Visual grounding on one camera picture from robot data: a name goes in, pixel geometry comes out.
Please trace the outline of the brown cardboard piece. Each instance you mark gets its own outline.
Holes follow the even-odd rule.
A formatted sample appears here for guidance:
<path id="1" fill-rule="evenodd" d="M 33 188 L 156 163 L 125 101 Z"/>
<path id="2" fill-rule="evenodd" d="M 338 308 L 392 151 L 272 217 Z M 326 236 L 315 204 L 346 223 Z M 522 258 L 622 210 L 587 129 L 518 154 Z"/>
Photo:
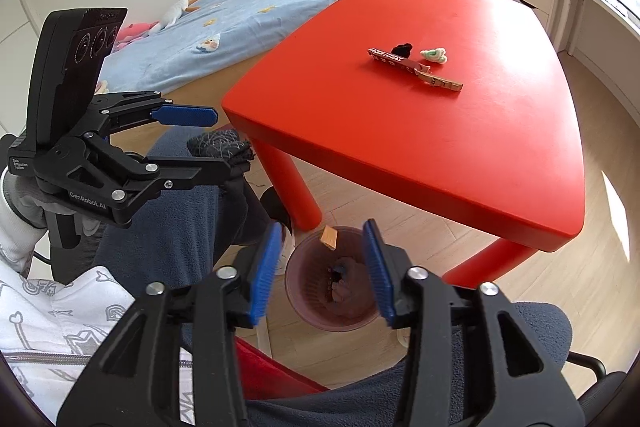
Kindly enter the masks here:
<path id="1" fill-rule="evenodd" d="M 423 82 L 429 84 L 432 87 L 442 88 L 454 92 L 460 92 L 463 88 L 462 83 L 431 75 L 428 72 L 423 72 L 423 70 L 416 70 L 416 75 L 421 78 Z"/>

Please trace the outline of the bed with blue sheet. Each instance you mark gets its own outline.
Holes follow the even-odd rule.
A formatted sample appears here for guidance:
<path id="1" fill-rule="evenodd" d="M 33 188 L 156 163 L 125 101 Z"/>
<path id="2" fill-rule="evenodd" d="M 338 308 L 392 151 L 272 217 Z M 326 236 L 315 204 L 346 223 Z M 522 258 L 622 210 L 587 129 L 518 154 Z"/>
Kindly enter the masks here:
<path id="1" fill-rule="evenodd" d="M 109 55 L 111 92 L 171 92 L 265 53 L 337 0 L 200 0 L 170 27 Z"/>

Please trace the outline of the white goose plush toy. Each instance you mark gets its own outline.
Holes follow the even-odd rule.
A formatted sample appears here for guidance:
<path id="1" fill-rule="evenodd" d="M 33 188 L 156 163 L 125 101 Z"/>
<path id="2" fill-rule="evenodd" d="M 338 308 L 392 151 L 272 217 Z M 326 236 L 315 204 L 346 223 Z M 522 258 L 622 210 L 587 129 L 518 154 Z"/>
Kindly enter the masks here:
<path id="1" fill-rule="evenodd" d="M 175 2 L 160 18 L 160 20 L 149 30 L 150 35 L 157 34 L 161 30 L 168 28 L 177 23 L 177 20 L 184 13 L 190 13 L 198 9 L 195 5 L 200 0 L 179 0 Z"/>

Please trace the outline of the pink trash bin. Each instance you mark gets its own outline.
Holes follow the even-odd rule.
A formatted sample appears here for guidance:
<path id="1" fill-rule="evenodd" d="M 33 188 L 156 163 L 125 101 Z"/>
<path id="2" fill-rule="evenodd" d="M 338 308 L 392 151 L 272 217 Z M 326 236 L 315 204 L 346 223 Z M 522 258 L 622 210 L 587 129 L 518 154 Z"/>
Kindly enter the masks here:
<path id="1" fill-rule="evenodd" d="M 364 263 L 360 230 L 337 227 L 335 246 L 316 232 L 293 251 L 284 285 L 288 301 L 303 321 L 316 329 L 344 333 L 378 317 L 378 306 Z"/>

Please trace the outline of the red cardboard strip with BOX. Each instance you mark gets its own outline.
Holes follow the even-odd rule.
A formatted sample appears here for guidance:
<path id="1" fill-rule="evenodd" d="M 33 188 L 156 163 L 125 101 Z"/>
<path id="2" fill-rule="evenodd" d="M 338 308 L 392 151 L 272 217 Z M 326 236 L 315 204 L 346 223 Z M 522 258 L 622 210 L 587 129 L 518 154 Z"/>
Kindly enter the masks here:
<path id="1" fill-rule="evenodd" d="M 431 72 L 430 66 L 410 60 L 410 58 L 405 58 L 377 48 L 369 48 L 368 54 L 375 60 L 390 64 L 392 66 L 398 66 L 403 69 L 407 69 L 409 72 L 412 72 L 416 75 L 427 75 Z"/>

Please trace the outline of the black sock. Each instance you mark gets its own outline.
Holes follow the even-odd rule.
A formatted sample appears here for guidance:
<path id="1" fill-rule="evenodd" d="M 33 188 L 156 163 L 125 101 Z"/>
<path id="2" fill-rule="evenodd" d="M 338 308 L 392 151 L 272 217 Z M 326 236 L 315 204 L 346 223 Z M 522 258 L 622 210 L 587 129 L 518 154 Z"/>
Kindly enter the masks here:
<path id="1" fill-rule="evenodd" d="M 186 142 L 190 154 L 194 157 L 208 157 L 227 161 L 237 166 L 254 159 L 250 141 L 240 137 L 233 128 L 218 129 L 195 135 Z"/>

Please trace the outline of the white long desk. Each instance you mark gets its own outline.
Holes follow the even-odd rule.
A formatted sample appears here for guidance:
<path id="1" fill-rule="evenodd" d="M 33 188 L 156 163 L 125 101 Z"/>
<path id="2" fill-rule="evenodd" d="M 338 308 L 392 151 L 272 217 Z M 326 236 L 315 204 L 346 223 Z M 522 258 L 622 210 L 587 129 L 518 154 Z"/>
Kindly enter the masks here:
<path id="1" fill-rule="evenodd" d="M 549 37 L 639 119 L 639 27 L 606 0 L 554 0 Z"/>

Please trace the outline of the small black scrap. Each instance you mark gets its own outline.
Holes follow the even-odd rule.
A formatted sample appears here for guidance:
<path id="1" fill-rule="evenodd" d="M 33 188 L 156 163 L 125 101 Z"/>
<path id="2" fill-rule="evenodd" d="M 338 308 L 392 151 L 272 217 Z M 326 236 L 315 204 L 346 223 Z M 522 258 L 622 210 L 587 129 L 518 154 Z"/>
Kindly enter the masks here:
<path id="1" fill-rule="evenodd" d="M 412 44 L 407 42 L 407 43 L 401 43 L 401 44 L 398 44 L 397 46 L 394 46 L 393 49 L 390 51 L 390 53 L 396 56 L 399 56 L 404 60 L 408 60 L 408 58 L 411 56 L 411 51 L 412 51 Z"/>

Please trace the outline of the pink plush toy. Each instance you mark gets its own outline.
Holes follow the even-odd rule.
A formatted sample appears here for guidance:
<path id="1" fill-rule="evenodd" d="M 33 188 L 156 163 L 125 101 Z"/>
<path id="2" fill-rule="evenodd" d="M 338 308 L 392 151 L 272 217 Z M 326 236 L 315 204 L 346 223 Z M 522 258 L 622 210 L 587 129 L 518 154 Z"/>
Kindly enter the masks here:
<path id="1" fill-rule="evenodd" d="M 128 44 L 145 37 L 154 25 L 155 22 L 133 23 L 127 26 L 122 26 L 116 36 L 114 50 L 119 51 L 125 46 L 128 46 Z"/>

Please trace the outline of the red table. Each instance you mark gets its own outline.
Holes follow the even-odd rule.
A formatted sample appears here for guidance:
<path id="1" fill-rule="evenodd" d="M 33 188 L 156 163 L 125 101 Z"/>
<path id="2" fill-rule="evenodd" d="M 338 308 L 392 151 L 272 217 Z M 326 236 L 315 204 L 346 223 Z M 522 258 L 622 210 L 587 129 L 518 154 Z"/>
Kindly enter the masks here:
<path id="1" fill-rule="evenodd" d="M 463 84 L 432 87 L 375 60 L 411 43 L 410 60 Z M 445 64 L 421 50 L 445 48 Z M 575 106 L 534 13 L 511 0 L 340 0 L 265 55 L 222 101 L 296 228 L 322 213 L 296 161 L 494 236 L 446 274 L 475 286 L 584 225 Z"/>

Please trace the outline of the red chair seat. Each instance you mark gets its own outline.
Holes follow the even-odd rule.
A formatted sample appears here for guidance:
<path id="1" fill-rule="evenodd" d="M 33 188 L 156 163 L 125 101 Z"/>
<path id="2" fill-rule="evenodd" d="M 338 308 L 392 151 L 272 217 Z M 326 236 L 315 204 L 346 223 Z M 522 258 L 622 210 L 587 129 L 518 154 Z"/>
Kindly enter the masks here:
<path id="1" fill-rule="evenodd" d="M 242 338 L 235 338 L 235 351 L 247 400 L 299 398 L 328 391 L 327 387 L 273 360 Z"/>

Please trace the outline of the green white tissue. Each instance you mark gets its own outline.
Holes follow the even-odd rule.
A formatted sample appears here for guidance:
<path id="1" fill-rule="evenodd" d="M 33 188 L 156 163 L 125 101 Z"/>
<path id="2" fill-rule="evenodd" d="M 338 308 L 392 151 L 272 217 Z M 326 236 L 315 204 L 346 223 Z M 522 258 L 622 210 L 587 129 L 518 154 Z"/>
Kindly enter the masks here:
<path id="1" fill-rule="evenodd" d="M 421 50 L 420 55 L 422 58 L 424 58 L 425 61 L 431 62 L 431 63 L 445 64 L 448 61 L 447 52 L 445 48 Z"/>

